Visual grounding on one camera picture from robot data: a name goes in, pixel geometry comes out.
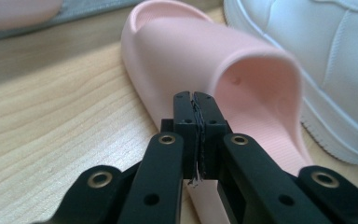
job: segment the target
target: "pink slide sandal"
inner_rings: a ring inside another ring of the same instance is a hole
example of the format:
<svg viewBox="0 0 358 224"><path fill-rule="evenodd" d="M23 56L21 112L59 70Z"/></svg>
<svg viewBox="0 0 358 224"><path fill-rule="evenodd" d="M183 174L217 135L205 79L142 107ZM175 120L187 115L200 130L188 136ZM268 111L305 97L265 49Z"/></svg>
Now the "pink slide sandal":
<svg viewBox="0 0 358 224"><path fill-rule="evenodd" d="M301 78L287 52L176 1L138 5L121 44L131 81L158 127L172 118L176 93L203 91L234 133L252 136L284 171L297 175L312 164L300 134ZM228 222L215 181L201 185L188 188L200 220Z"/></svg>

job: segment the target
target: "wooden table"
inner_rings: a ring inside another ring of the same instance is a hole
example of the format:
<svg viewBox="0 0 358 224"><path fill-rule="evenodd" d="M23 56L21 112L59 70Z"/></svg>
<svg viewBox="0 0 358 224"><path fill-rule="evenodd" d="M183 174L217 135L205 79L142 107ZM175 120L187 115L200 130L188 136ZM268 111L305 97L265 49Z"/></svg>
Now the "wooden table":
<svg viewBox="0 0 358 224"><path fill-rule="evenodd" d="M221 0L188 0L224 22ZM126 74L120 34L130 8L0 40L0 223L49 218L77 177L139 161L158 130ZM317 164L358 186L358 166ZM183 223L199 223L184 190Z"/></svg>

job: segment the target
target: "sneaker sole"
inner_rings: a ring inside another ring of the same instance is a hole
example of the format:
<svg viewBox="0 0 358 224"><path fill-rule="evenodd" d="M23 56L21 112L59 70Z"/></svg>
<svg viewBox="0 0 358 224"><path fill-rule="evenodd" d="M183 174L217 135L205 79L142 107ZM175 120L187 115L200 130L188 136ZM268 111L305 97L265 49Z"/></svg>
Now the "sneaker sole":
<svg viewBox="0 0 358 224"><path fill-rule="evenodd" d="M239 0L224 1L227 23L267 40L277 48L283 47L266 35L248 16ZM302 69L304 97L301 122L314 140L339 160L358 164L358 125L351 120Z"/></svg>

